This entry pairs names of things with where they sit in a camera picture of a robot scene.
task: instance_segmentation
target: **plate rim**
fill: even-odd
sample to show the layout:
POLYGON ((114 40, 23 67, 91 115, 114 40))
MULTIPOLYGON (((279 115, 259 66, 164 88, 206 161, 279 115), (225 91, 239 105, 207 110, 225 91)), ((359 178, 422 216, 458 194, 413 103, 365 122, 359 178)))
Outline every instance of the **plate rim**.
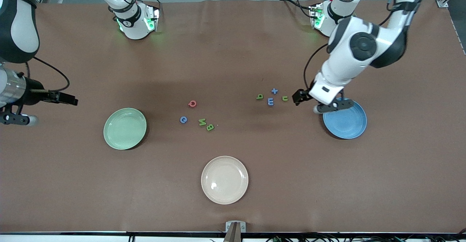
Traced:
POLYGON ((204 195, 212 202, 216 203, 216 204, 219 204, 219 205, 230 205, 230 204, 233 204, 233 203, 236 203, 238 202, 241 198, 243 198, 244 194, 246 194, 246 191, 248 190, 248 187, 249 187, 249 173, 248 173, 248 169, 246 169, 246 166, 244 166, 244 164, 237 158, 235 157, 232 157, 232 156, 218 156, 216 158, 213 158, 211 159, 205 166, 204 166, 204 169, 202 170, 202 173, 201 173, 201 187, 202 187, 202 191, 204 192, 204 195), (204 172, 205 172, 205 169, 211 164, 213 163, 215 160, 217 159, 221 159, 221 158, 228 158, 228 159, 233 159, 235 161, 238 161, 244 168, 244 174, 246 176, 246 188, 244 189, 244 192, 241 194, 241 196, 234 200, 233 202, 230 202, 230 203, 223 203, 223 202, 215 202, 214 200, 211 199, 211 197, 207 194, 207 192, 205 192, 205 185, 204 185, 204 181, 203 181, 203 175, 204 175, 204 172))
POLYGON ((105 124, 103 126, 103 139, 105 140, 105 142, 108 144, 108 146, 110 146, 111 148, 113 149, 116 149, 116 150, 128 150, 130 148, 133 148, 135 146, 137 146, 144 138, 145 134, 147 132, 147 119, 145 118, 144 114, 139 111, 138 109, 136 108, 132 108, 132 107, 125 107, 125 108, 122 108, 122 109, 118 109, 117 111, 113 112, 108 118, 107 118, 107 121, 105 121, 105 124), (135 111, 136 113, 140 114, 143 118, 144 118, 144 134, 143 134, 143 137, 137 142, 135 143, 135 145, 131 146, 131 147, 128 147, 128 148, 118 148, 118 147, 115 147, 115 146, 112 146, 109 142, 108 142, 108 139, 107 139, 107 135, 105 134, 105 129, 107 128, 107 124, 108 124, 108 121, 110 120, 110 118, 115 115, 116 113, 122 111, 122 110, 131 110, 131 111, 135 111))
POLYGON ((323 113, 322 114, 322 117, 323 117, 323 123, 325 125, 325 127, 327 128, 328 131, 330 131, 330 133, 332 133, 334 136, 336 137, 339 137, 341 139, 355 139, 355 138, 358 138, 359 136, 361 136, 365 131, 366 131, 366 128, 367 128, 367 114, 366 114, 366 111, 363 109, 363 107, 356 101, 353 100, 353 103, 356 104, 362 111, 363 111, 363 114, 364 114, 364 121, 365 121, 365 125, 364 125, 364 128, 362 129, 362 131, 357 134, 356 136, 354 137, 351 137, 351 138, 348 138, 348 137, 342 137, 342 136, 339 136, 337 135, 336 133, 334 133, 331 129, 328 128, 328 125, 327 125, 327 122, 326 122, 326 114, 327 113, 323 113))

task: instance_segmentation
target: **plate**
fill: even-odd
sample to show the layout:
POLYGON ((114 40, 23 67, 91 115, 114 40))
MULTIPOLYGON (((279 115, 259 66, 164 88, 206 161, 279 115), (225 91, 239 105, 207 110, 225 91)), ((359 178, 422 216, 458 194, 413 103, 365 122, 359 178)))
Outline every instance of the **plate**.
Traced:
POLYGON ((141 142, 146 129, 147 122, 141 111, 123 108, 107 119, 103 127, 103 138, 109 146, 118 150, 126 150, 141 142))
POLYGON ((327 129, 341 139, 355 139, 367 127, 366 112, 356 101, 353 102, 354 106, 351 108, 323 113, 323 122, 327 129))
POLYGON ((201 185, 205 195, 220 205, 240 200, 248 188, 246 167, 234 157, 212 159, 202 171, 201 185))

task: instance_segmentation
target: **green plate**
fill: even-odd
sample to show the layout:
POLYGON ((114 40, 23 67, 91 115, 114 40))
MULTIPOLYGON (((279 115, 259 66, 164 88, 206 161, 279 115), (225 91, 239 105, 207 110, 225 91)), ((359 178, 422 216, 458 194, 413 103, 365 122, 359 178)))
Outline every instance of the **green plate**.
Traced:
POLYGON ((118 150, 126 150, 141 142, 146 129, 147 122, 141 111, 123 108, 107 119, 103 127, 103 138, 109 146, 118 150))

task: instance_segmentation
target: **table surface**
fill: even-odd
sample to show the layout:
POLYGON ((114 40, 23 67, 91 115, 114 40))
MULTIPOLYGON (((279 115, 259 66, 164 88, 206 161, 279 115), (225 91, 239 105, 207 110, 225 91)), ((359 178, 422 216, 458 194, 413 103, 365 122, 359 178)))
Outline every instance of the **table surface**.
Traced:
MULTIPOLYGON (((378 23, 384 7, 362 1, 357 14, 378 23)), ((41 4, 36 14, 38 57, 66 73, 79 105, 25 107, 38 126, 2 127, 1 231, 217 231, 228 220, 251 232, 464 227, 465 56, 448 10, 432 0, 416 14, 405 56, 347 86, 368 116, 354 140, 326 133, 313 103, 256 101, 302 88, 304 64, 327 41, 284 2, 164 4, 159 33, 141 41, 118 31, 106 5, 41 4), (142 111, 149 129, 138 147, 118 151, 103 125, 125 107, 142 111), (202 118, 215 129, 199 127, 202 118), (220 155, 249 173, 232 205, 201 190, 203 167, 220 155)), ((309 80, 326 57, 317 54, 309 80)), ((63 86, 52 69, 30 67, 47 88, 63 86)))

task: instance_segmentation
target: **blue plate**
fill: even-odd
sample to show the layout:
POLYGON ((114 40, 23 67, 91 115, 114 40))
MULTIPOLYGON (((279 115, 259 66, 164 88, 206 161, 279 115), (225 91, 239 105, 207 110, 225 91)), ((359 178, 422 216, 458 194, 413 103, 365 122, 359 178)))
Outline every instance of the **blue plate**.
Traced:
POLYGON ((354 106, 351 108, 323 113, 323 122, 327 129, 341 139, 355 139, 366 130, 366 112, 356 101, 353 102, 354 106))

